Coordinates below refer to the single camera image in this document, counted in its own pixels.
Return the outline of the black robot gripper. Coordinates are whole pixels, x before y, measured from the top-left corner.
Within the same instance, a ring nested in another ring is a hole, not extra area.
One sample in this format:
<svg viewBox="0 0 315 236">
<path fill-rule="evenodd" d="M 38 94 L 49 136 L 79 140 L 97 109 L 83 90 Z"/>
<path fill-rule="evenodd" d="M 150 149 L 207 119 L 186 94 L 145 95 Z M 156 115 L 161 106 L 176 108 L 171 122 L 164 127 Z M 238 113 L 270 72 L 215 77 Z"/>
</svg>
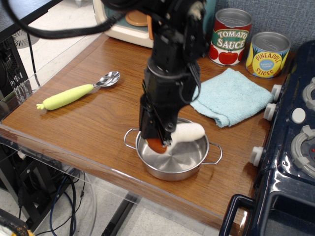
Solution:
<svg viewBox="0 0 315 236">
<path fill-rule="evenodd" d="M 172 145 L 172 138 L 163 137 L 175 131 L 179 111 L 193 101 L 195 88 L 200 85 L 197 62 L 179 66 L 170 72 L 149 59 L 140 98 L 139 130 L 145 140 L 157 139 L 163 148 Z"/>
</svg>

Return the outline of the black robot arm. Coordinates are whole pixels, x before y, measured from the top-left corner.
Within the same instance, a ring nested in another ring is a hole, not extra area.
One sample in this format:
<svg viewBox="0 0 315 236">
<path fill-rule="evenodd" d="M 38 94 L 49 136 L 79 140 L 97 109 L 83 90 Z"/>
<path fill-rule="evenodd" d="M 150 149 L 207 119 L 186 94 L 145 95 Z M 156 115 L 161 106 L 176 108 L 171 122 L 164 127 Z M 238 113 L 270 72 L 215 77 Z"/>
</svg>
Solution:
<svg viewBox="0 0 315 236">
<path fill-rule="evenodd" d="M 142 138 L 170 146 L 179 111 L 200 90 L 197 60 L 208 48 L 203 30 L 203 0 L 106 0 L 119 13 L 138 10 L 152 19 L 153 49 L 140 99 Z"/>
</svg>

